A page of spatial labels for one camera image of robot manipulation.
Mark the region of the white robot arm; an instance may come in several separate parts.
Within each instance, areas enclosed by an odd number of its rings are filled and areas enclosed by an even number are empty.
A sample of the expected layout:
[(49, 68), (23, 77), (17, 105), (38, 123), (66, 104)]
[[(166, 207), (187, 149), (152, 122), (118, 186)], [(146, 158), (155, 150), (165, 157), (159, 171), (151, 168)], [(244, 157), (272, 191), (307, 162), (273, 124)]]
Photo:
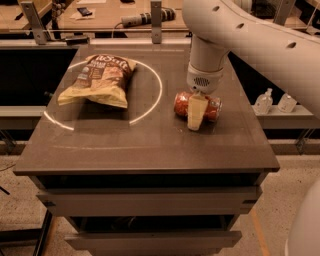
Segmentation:
[[(198, 75), (217, 85), (231, 51), (319, 116), (318, 38), (256, 18), (233, 0), (183, 0), (182, 17), (193, 33), (189, 86)], [(274, 256), (320, 256), (319, 179), (296, 191), (301, 197), (282, 253)]]

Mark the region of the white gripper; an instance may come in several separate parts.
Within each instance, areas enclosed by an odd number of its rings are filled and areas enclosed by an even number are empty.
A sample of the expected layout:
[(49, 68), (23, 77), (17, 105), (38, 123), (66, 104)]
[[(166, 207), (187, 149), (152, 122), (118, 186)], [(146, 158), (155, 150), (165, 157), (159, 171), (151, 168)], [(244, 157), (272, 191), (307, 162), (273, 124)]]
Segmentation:
[(203, 95), (212, 94), (219, 86), (223, 76), (223, 70), (205, 72), (188, 65), (187, 85), (194, 93), (188, 101), (187, 127), (192, 131), (198, 131), (207, 109), (208, 100)]

